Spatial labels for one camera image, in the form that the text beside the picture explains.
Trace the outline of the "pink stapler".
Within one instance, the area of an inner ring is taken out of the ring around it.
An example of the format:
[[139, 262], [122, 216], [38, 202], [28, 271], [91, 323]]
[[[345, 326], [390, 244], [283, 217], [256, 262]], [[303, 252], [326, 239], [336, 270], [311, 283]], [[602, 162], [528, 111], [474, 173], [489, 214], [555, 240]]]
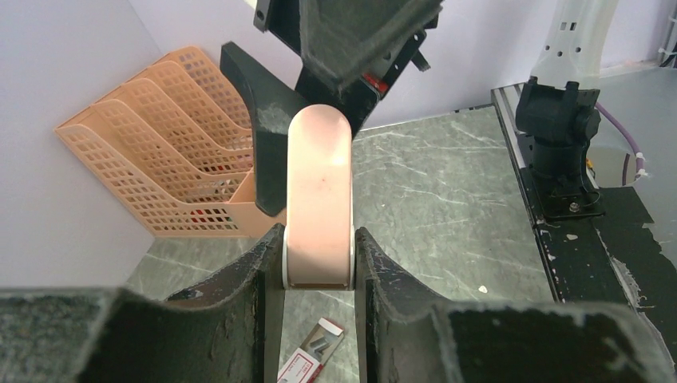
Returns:
[[285, 288], [353, 289], [352, 133], [334, 107], [310, 105], [291, 120], [286, 210]]

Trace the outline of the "red white staple box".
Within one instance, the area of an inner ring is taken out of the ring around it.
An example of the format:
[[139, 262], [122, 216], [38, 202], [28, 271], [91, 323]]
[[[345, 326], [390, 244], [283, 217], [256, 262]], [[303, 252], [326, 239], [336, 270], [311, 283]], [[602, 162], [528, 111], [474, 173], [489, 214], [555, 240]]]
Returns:
[[345, 336], [343, 327], [320, 318], [301, 345], [280, 368], [277, 382], [313, 382]]

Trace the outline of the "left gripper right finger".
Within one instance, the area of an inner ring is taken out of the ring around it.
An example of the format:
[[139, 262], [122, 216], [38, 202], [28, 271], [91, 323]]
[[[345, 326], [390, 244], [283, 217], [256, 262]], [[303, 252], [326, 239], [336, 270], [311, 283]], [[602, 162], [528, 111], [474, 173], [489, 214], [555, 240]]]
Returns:
[[673, 382], [627, 307], [456, 302], [355, 232], [355, 325], [363, 382]]

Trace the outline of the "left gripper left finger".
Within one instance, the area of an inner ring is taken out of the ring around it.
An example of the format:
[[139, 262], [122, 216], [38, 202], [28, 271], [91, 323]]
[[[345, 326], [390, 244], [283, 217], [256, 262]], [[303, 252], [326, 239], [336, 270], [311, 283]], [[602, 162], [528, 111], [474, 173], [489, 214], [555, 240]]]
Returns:
[[273, 382], [284, 228], [164, 300], [123, 287], [4, 289], [4, 382]]

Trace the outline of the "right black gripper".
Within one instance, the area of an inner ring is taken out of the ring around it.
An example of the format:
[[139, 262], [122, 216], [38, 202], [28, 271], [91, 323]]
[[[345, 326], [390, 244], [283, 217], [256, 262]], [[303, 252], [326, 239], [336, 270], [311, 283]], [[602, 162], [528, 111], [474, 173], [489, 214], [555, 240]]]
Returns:
[[251, 121], [255, 204], [272, 217], [287, 206], [292, 117], [307, 101], [330, 105], [357, 134], [408, 64], [430, 69], [420, 47], [427, 30], [437, 27], [442, 6], [436, 0], [312, 0], [254, 1], [252, 8], [254, 26], [275, 35], [303, 62], [294, 91], [235, 42], [221, 46], [220, 71]]

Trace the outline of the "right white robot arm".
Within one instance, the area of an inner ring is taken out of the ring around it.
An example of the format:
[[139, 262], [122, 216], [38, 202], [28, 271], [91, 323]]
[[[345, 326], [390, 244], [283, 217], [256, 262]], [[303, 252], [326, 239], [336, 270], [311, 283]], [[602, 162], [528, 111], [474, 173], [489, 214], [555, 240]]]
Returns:
[[[533, 210], [549, 220], [604, 213], [586, 175], [597, 134], [600, 58], [614, 1], [560, 1], [539, 60], [515, 113], [525, 158], [518, 176]], [[254, 24], [300, 56], [294, 88], [236, 43], [221, 48], [220, 71], [243, 97], [252, 123], [256, 206], [278, 215], [287, 205], [288, 127], [310, 105], [336, 108], [355, 136], [408, 65], [430, 66], [420, 52], [437, 26], [439, 1], [258, 1]]]

